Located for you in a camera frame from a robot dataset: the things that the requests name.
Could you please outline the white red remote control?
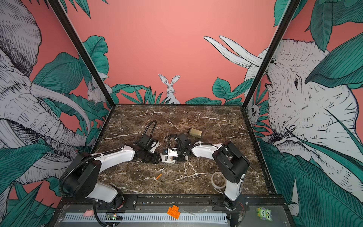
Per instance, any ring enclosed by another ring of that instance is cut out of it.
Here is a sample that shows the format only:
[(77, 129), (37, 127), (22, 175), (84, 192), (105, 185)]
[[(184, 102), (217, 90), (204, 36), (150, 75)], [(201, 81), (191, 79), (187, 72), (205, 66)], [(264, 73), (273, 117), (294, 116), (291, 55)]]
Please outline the white red remote control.
[(162, 163), (169, 163), (169, 164), (175, 164), (176, 159), (178, 158), (177, 156), (166, 156), (163, 154), (160, 154), (160, 157)]

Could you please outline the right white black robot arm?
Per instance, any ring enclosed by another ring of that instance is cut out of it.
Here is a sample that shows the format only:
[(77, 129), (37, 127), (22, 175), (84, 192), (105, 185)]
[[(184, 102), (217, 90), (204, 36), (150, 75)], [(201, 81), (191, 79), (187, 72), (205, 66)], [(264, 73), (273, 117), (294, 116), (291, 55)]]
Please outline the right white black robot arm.
[(170, 134), (164, 138), (167, 156), (175, 154), (174, 160), (186, 161), (188, 157), (207, 158), (214, 160), (226, 179), (223, 195), (223, 206), (230, 211), (246, 209), (245, 198), (241, 195), (241, 186), (245, 174), (250, 167), (249, 160), (231, 142), (220, 144), (192, 142), (185, 134)]

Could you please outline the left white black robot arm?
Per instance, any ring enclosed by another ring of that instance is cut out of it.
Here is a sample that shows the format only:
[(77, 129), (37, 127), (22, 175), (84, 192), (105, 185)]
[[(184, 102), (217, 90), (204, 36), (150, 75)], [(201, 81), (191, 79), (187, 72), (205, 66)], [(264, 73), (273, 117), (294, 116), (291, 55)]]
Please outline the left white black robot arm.
[(76, 199), (92, 200), (98, 224), (102, 227), (117, 226), (117, 223), (101, 221), (97, 214), (97, 205), (104, 202), (110, 205), (112, 210), (118, 210), (124, 206), (125, 198), (117, 187), (98, 182), (98, 176), (103, 171), (125, 162), (159, 163), (159, 155), (156, 152), (159, 142), (152, 138), (156, 125), (156, 120), (150, 122), (139, 141), (131, 145), (125, 144), (121, 148), (93, 155), (77, 155), (59, 180), (60, 194)]

